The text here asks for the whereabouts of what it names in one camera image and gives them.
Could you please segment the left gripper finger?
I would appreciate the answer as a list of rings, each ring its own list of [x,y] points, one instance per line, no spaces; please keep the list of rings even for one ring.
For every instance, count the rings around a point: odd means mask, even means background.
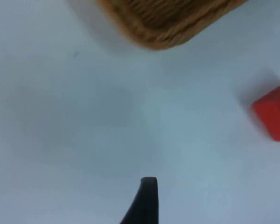
[[[143,177],[132,204],[120,224],[158,224],[159,198],[156,177]]]

